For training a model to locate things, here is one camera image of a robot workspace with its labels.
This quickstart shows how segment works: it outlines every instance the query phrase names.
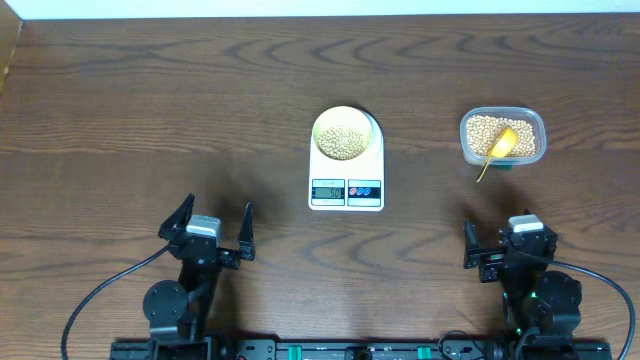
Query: clear plastic container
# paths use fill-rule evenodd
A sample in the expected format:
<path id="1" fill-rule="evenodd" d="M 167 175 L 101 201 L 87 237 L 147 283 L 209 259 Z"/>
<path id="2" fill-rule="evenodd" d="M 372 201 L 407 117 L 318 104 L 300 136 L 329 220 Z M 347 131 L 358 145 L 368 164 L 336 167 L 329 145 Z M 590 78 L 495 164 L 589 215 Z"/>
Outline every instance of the clear plastic container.
<path id="1" fill-rule="evenodd" d="M 533 135 L 535 136 L 534 143 L 536 145 L 536 154 L 533 156 L 525 157 L 504 157 L 493 158 L 491 160 L 492 165 L 525 165 L 534 163 L 544 155 L 547 150 L 547 134 L 544 131 L 544 123 L 542 118 L 535 111 L 527 108 L 520 107 L 503 107 L 503 106 L 488 106 L 475 108 L 469 111 L 460 122 L 460 144 L 462 144 L 462 152 L 464 153 L 464 159 L 472 165 L 482 165 L 486 160 L 486 156 L 478 155 L 469 146 L 469 139 L 467 138 L 467 122 L 474 116 L 493 116 L 504 117 L 512 120 L 524 120 L 531 124 L 533 127 Z"/>

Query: brown cardboard edge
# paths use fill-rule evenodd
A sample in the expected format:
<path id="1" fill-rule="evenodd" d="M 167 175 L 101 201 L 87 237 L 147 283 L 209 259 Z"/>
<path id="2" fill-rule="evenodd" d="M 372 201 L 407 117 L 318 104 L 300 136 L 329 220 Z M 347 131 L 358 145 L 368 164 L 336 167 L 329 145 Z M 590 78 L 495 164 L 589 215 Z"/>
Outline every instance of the brown cardboard edge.
<path id="1" fill-rule="evenodd" d="M 0 1 L 0 94 L 16 51 L 22 20 L 4 1 Z"/>

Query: white wall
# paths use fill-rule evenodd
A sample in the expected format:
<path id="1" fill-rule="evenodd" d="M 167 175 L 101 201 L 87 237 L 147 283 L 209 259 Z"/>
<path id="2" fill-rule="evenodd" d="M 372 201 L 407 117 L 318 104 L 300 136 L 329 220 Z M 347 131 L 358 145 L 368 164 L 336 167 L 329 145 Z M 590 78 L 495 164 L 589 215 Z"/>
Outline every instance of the white wall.
<path id="1" fill-rule="evenodd" d="M 640 0 L 6 0 L 24 20 L 640 12 Z"/>

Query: yellow scoop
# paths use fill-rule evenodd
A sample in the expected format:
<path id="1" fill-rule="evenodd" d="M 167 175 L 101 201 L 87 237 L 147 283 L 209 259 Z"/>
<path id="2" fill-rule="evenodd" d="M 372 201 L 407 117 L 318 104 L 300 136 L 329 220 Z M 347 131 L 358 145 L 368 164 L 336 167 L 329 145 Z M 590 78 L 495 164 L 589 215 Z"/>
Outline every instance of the yellow scoop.
<path id="1" fill-rule="evenodd" d="M 487 160 L 485 160 L 484 165 L 482 165 L 482 170 L 480 170 L 480 175 L 476 179 L 476 182 L 480 182 L 482 177 L 484 176 L 485 171 L 489 167 L 489 161 L 494 157 L 505 157 L 509 155 L 511 150 L 516 147 L 516 143 L 518 142 L 518 134 L 513 131 L 512 128 L 508 127 L 502 131 L 500 136 L 498 136 L 498 140 L 493 144 L 493 146 L 489 149 L 489 154 L 487 155 Z"/>

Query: wood grain surface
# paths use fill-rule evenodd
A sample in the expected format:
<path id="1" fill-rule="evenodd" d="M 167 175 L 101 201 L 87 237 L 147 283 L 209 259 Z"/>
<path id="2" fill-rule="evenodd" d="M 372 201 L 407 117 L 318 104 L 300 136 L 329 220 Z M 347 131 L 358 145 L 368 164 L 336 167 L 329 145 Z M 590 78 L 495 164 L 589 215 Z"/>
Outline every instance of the wood grain surface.
<path id="1" fill-rule="evenodd" d="M 527 207 L 557 258 L 640 304 L 640 15 L 33 21 L 0 99 L 0 356 L 59 358 L 101 281 L 164 245 L 184 197 L 232 244 L 255 203 L 257 259 L 228 273 L 211 325 L 281 338 L 429 338 L 503 329 L 498 284 L 463 270 L 462 221 L 496 240 Z M 385 134 L 386 208 L 307 207 L 309 136 L 335 105 Z M 459 144 L 477 106 L 537 111 L 542 160 L 475 183 Z M 72 358 L 148 336 L 165 255 L 97 296 Z M 628 312 L 583 282 L 582 338 L 617 354 Z M 630 358 L 640 358 L 640 344 Z"/>

